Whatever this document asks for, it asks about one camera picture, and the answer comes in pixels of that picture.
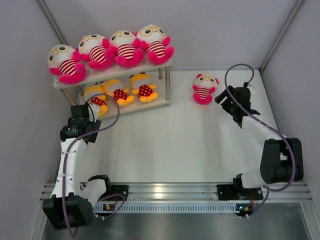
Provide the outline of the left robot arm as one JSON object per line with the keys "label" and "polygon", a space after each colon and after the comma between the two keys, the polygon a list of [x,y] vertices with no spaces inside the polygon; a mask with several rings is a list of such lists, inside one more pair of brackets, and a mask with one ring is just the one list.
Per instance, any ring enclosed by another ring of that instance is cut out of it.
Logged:
{"label": "left robot arm", "polygon": [[81,172],[89,143],[95,143],[101,121],[100,107],[85,103],[71,107],[71,116],[60,131],[61,155],[54,189],[42,209],[56,230],[89,226],[93,221],[93,207],[99,199],[113,194],[109,177],[95,175],[81,185]]}

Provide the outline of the orange plush bottom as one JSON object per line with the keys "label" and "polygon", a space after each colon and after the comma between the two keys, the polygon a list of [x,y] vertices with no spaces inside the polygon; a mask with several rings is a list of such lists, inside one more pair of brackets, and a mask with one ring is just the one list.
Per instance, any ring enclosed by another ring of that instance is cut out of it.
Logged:
{"label": "orange plush bottom", "polygon": [[99,106],[99,117],[107,113],[109,108],[105,102],[106,96],[104,95],[104,89],[100,84],[89,86],[84,91],[84,99],[86,102],[90,102]]}

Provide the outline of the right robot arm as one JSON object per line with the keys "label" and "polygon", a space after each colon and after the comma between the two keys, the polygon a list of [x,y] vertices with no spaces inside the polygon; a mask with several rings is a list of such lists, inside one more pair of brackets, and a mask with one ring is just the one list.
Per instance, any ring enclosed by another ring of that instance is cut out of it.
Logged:
{"label": "right robot arm", "polygon": [[251,108],[251,92],[248,88],[229,85],[214,101],[262,148],[259,168],[240,173],[233,179],[235,196],[244,199],[253,188],[275,183],[291,184],[304,178],[301,141],[286,137],[265,123],[260,113]]}

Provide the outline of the orange plush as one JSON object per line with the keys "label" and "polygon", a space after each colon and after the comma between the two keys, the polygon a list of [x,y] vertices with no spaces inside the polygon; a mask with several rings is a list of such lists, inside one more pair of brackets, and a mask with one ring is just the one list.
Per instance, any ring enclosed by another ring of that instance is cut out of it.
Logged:
{"label": "orange plush", "polygon": [[155,92],[156,84],[152,83],[150,75],[144,71],[131,75],[130,86],[134,95],[138,96],[138,99],[142,103],[150,103],[158,98],[158,93]]}
{"label": "orange plush", "polygon": [[116,78],[112,78],[103,82],[101,86],[103,91],[112,96],[120,107],[132,104],[135,100],[135,96],[129,94],[129,89],[124,88],[123,83]]}
{"label": "orange plush", "polygon": [[109,108],[105,102],[106,96],[104,95],[104,89],[100,84],[89,86],[84,91],[84,99],[86,102],[90,102],[99,106],[99,117],[107,113]]}

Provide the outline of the orange plush top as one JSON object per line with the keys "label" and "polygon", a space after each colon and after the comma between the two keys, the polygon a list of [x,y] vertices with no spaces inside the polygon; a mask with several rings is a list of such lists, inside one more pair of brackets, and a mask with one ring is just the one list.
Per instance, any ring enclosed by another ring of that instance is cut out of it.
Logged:
{"label": "orange plush top", "polygon": [[150,75],[144,71],[131,75],[130,86],[134,95],[138,96],[138,99],[142,103],[150,103],[158,98],[158,93],[155,92],[156,84],[152,83]]}

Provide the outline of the pink panda plush with glasses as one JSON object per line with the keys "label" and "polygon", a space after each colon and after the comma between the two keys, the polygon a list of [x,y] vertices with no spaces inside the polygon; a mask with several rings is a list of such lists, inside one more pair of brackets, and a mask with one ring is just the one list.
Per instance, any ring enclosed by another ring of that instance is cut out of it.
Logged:
{"label": "pink panda plush with glasses", "polygon": [[140,48],[145,51],[147,60],[152,65],[162,65],[174,55],[175,48],[169,46],[171,38],[160,26],[149,24],[141,28],[136,37],[140,41]]}

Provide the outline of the pink panda plush face down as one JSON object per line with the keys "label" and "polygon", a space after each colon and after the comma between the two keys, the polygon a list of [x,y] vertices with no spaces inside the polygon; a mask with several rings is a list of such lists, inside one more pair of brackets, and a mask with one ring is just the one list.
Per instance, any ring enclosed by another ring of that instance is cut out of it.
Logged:
{"label": "pink panda plush face down", "polygon": [[78,44],[83,61],[96,71],[104,71],[115,64],[115,52],[109,48],[109,40],[100,34],[85,35]]}

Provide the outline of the pink panda plush top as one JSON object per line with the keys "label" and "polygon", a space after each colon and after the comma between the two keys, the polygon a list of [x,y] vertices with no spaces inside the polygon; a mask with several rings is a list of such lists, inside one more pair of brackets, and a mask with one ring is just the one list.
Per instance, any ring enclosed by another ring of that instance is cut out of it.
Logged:
{"label": "pink panda plush top", "polygon": [[219,84],[218,78],[199,73],[192,84],[192,89],[194,90],[193,100],[200,105],[210,104],[213,100],[212,94]]}

